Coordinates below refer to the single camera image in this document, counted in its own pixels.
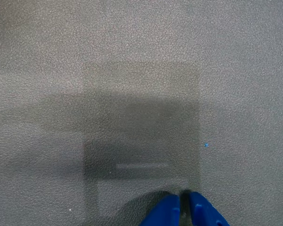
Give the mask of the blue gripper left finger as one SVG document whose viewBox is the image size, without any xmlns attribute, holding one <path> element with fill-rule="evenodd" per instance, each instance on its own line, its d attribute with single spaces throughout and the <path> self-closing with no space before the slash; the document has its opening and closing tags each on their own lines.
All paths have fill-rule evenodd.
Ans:
<svg viewBox="0 0 283 226">
<path fill-rule="evenodd" d="M 179 226 L 180 198 L 170 194 L 164 197 L 140 223 L 140 226 Z"/>
</svg>

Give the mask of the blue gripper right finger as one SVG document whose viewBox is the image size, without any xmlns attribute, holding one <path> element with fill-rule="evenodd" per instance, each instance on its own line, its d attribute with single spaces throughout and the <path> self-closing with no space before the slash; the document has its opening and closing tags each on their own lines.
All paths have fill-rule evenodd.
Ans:
<svg viewBox="0 0 283 226">
<path fill-rule="evenodd" d="M 194 226 L 229 226 L 226 219 L 200 193 L 189 193 L 189 206 Z"/>
</svg>

